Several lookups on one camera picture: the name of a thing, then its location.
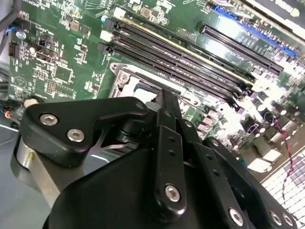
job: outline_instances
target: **blue pcie slot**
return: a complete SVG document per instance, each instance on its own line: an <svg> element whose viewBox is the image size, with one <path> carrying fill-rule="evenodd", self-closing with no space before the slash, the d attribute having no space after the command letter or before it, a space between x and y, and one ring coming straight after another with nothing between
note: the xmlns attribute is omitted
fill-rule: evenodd
<svg viewBox="0 0 305 229"><path fill-rule="evenodd" d="M267 37L266 35L262 34L260 31L256 30L254 27L239 22L235 16L233 16L230 13L222 10L219 6L213 6L212 9L215 12L217 12L218 14L220 14L220 15L222 15L224 17L234 20L236 23L238 23L240 26L242 26L245 30L247 30L248 32L252 33L256 37L264 40L268 44L270 44L270 45L272 45L272 46L282 50L283 52L285 52L289 56L296 57L296 53L294 51L292 51L292 50L290 50L290 49L288 49L286 47L280 46L279 44L276 43L276 41L274 41L274 40L270 39L269 37Z"/></svg>

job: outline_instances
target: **black pcie slot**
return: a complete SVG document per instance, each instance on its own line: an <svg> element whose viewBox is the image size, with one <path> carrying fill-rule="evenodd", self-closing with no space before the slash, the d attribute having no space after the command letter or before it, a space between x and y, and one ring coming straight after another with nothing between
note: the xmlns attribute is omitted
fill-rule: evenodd
<svg viewBox="0 0 305 229"><path fill-rule="evenodd" d="M221 72L220 70L217 70L215 69L214 67L211 67L205 63L202 63L201 60L195 58L195 57L192 57L190 56L189 54L187 53L184 53L183 51L180 51L180 50L177 50L176 48L174 48L173 46L169 45L169 44L166 44L164 43L163 41L159 40L158 38L152 36L151 34L148 34L144 31L141 31L131 25L128 25L128 24L124 24L122 28L120 28L119 30L121 33L127 33L127 34L132 34L132 35L135 35L135 36L139 36L143 39L146 39L148 40L149 42L151 43L154 43L156 45L159 45L160 47L168 50L168 51L171 51L181 57L184 57L185 59L189 60L189 61L192 61L193 63L196 63L206 69L209 69L210 71L214 72L215 74L218 74L219 76L222 76L222 77L225 77L227 80L230 80L231 82L234 82L234 83L242 83L240 80L232 77L232 76L229 76L228 74L225 74L223 72ZM213 61L215 63L217 63L218 65L222 66L222 67L225 67L226 65L223 63L223 62L216 62L214 58L210 58L209 56L204 56L204 58L207 58L209 59L210 61ZM229 69L230 71L234 72L234 73L237 73L235 71L235 69L233 68L230 68ZM254 82L254 78L250 75L250 74L247 74L247 73L244 73L242 76L242 78L245 78L251 82Z"/></svg>
<svg viewBox="0 0 305 229"><path fill-rule="evenodd" d="M151 49L150 47L144 46L140 43L136 43L135 41L132 41L125 37L118 37L118 40L126 46L129 46L130 48L138 49L140 51L144 51L146 53L149 53L151 56L156 58L157 62L162 63L163 65L168 66L172 70L176 72L183 73L183 75L186 75L188 77L193 78L199 78L201 81L205 83L210 83L212 85L215 85L218 88L222 88L222 90L227 91L227 93L235 92L238 95L241 95L240 91L233 89L217 80L214 80L212 78L209 78L203 74L198 73L197 71L194 71L190 67L183 65L181 63L178 63L176 60L166 59L164 56L161 56L158 52Z"/></svg>
<svg viewBox="0 0 305 229"><path fill-rule="evenodd" d="M171 78L175 78L175 79L181 81L183 84L189 85L189 87L192 86L194 88L202 90L203 93L210 94L210 95L212 95L216 98L219 98L221 100L224 100L224 101L229 101L232 99L232 95L224 93L224 92L217 92L214 90L213 87L210 88L209 85L203 85L201 82L196 82L194 79L186 78L184 75L181 75L175 71L172 71L154 60L148 59L147 57L144 57L138 53L133 52L128 47L116 45L115 47L109 47L109 49L110 49L110 52L116 52L118 54L125 55L143 65L152 67L153 69L160 71L162 73L162 75L165 76L169 80Z"/></svg>
<svg viewBox="0 0 305 229"><path fill-rule="evenodd" d="M205 50L204 48L202 48L202 47L200 47L200 46L198 46L194 43L191 43L190 41L180 37L176 33L172 32L172 31L169 31L168 29L166 29L166 28L164 28L160 25L157 25L153 22L150 22L148 20L143 19L141 16L139 16L138 14L136 14L136 13L134 13L134 12L128 10L128 9L124 9L124 10L126 10L127 15L129 15L129 16L135 18L136 20L142 22L143 25L148 25L148 26L146 26L147 28L154 28L154 32L162 31L164 34L167 34L167 35L177 39L181 43L181 45L184 46L184 48L195 51L196 53L200 54L204 58L207 58L210 61L213 61L214 63L226 68L227 70L241 75L241 77L243 77L244 79L247 79L251 82L255 81L255 78L251 74L249 74L247 71L245 71L245 70L243 70L243 69L241 69L237 66L232 65L230 62L221 59L220 57L214 55L213 53Z"/></svg>
<svg viewBox="0 0 305 229"><path fill-rule="evenodd" d="M219 44L222 44L227 49L238 53L240 56L250 60L253 64L256 64L264 69L269 70L272 73L279 74L284 68L276 64L273 61L265 58L264 56L256 53L255 51L249 49L248 47L238 43L234 39L224 35L223 33L215 30L214 28L203 25L201 34L203 34L208 39L211 39Z"/></svg>
<svg viewBox="0 0 305 229"><path fill-rule="evenodd" d="M132 40L133 43L145 45L139 41L136 41L135 39L133 39L131 37L127 38L124 36L125 36L125 34L121 35L119 38L122 41L128 42L129 40ZM238 80L236 80L237 82L234 80L232 81L232 79L235 79L235 78L233 78L217 69L210 70L206 66L201 65L199 63L199 61L197 61L195 58L192 58L192 57L186 58L185 56L182 56L181 54L176 54L175 52L172 51L172 48L171 48L171 50L165 49L156 43L152 43L152 46L148 46L148 45L146 45L146 46L150 47L151 49L158 52L162 56L167 56L168 58L171 58L171 59L179 62L180 64L186 65L187 67L192 69L192 72L197 71L201 74L206 75L207 80L209 80L209 79L216 80L216 81L218 81L218 83L228 85L229 87L236 89L236 90L238 90L240 88L243 88L243 89L246 88L246 85L244 83L240 83L240 82L237 83Z"/></svg>

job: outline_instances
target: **red wire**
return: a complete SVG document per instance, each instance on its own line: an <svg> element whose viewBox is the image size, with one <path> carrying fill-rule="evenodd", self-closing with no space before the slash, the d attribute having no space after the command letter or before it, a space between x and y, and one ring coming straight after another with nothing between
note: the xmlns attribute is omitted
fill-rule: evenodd
<svg viewBox="0 0 305 229"><path fill-rule="evenodd" d="M289 146L289 144L288 144L288 142L286 140L286 132L284 130L282 130L282 128L279 125L277 120L275 121L275 125L279 129L280 133L282 134L282 137L283 137L284 142L285 142L286 150L287 150L287 153L289 155L289 160L290 160L290 169L289 169L289 171L287 173L286 178L284 179L283 187L282 187L282 197L283 197L284 203L285 203L285 183L286 183L287 179L291 176L291 174L294 171L294 161L292 160L292 155L291 155L291 152L290 152L290 146Z"/></svg>

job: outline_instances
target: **blue wire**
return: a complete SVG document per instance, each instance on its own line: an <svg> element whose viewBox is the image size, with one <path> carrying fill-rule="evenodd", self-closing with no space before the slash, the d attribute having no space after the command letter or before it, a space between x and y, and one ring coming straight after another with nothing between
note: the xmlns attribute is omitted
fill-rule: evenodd
<svg viewBox="0 0 305 229"><path fill-rule="evenodd" d="M13 31L14 29L16 29L15 26L9 27L6 31L5 31L5 35L8 35L10 31Z"/></svg>

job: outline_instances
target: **motherboard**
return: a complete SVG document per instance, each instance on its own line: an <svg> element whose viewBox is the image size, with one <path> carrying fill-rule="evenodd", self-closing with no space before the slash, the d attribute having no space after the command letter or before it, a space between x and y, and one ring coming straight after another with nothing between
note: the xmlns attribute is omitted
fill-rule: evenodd
<svg viewBox="0 0 305 229"><path fill-rule="evenodd" d="M277 141L275 120L290 133L305 120L305 40L239 0L24 0L14 27L11 100L148 103L166 88L237 155Z"/></svg>

